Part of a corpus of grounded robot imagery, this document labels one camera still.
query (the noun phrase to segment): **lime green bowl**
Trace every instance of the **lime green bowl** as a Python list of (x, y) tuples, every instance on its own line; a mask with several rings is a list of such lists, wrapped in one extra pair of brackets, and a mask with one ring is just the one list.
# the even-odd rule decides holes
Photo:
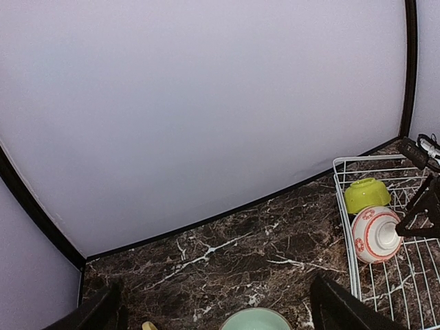
[(368, 177), (353, 182), (344, 193), (346, 211), (355, 215), (369, 206), (385, 206), (390, 203), (391, 196), (382, 181)]
[(266, 308), (248, 308), (235, 313), (220, 330), (293, 330), (279, 313)]

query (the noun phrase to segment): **red floral pattern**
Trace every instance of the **red floral pattern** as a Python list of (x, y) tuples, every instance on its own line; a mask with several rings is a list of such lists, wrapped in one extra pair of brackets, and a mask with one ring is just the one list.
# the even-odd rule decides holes
[(362, 216), (363, 220), (369, 220), (373, 217), (373, 215), (375, 214), (374, 210), (368, 210), (365, 212), (365, 214)]
[(364, 242), (362, 241), (362, 239), (357, 238), (357, 239), (355, 240), (355, 248), (356, 248), (357, 253), (360, 253), (360, 252), (363, 252), (363, 251), (364, 251), (365, 244), (364, 244)]

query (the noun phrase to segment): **black metal pole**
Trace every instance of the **black metal pole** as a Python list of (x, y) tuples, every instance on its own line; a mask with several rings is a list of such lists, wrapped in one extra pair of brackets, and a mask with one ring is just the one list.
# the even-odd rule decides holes
[(404, 109), (401, 115), (399, 137), (410, 133), (413, 118), (415, 87), (417, 82), (417, 6), (416, 0), (405, 0), (406, 11), (406, 83)]

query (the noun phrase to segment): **bowl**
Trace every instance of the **bowl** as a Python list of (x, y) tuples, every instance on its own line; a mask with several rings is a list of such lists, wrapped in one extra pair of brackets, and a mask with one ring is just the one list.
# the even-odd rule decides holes
[(390, 203), (391, 196), (382, 181), (367, 177), (353, 182), (344, 193), (346, 211), (355, 215), (368, 206)]
[(399, 222), (397, 214), (385, 206), (363, 209), (351, 225), (357, 258), (364, 263), (383, 263), (392, 258), (403, 241), (395, 230)]
[(279, 313), (266, 308), (248, 308), (229, 317), (220, 330), (293, 330)]

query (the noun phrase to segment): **light purple wall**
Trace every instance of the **light purple wall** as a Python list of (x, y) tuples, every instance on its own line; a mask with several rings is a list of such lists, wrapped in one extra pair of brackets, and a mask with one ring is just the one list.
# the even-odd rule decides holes
[(0, 140), (85, 256), (397, 135), (402, 0), (4, 2)]
[(76, 308), (80, 274), (0, 179), (0, 329), (42, 329)]
[(440, 139), (440, 2), (418, 1), (419, 67), (411, 134)]

